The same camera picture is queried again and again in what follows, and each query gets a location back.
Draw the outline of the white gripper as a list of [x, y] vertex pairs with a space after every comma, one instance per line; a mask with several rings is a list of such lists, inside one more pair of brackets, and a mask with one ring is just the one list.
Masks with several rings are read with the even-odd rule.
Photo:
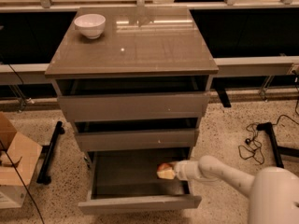
[[196, 161], [171, 161], [168, 164], [174, 166], [174, 170], [171, 168], [159, 170], [157, 172], [159, 178], [173, 180], [176, 177], [179, 180], [187, 181], [200, 177]]

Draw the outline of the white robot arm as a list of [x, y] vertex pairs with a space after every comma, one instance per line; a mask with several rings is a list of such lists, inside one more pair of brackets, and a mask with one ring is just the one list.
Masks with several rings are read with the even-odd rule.
[[266, 167], [250, 175], [213, 156], [198, 161], [173, 161], [157, 168], [161, 179], [222, 180], [249, 199], [249, 224], [299, 224], [299, 177], [279, 167]]

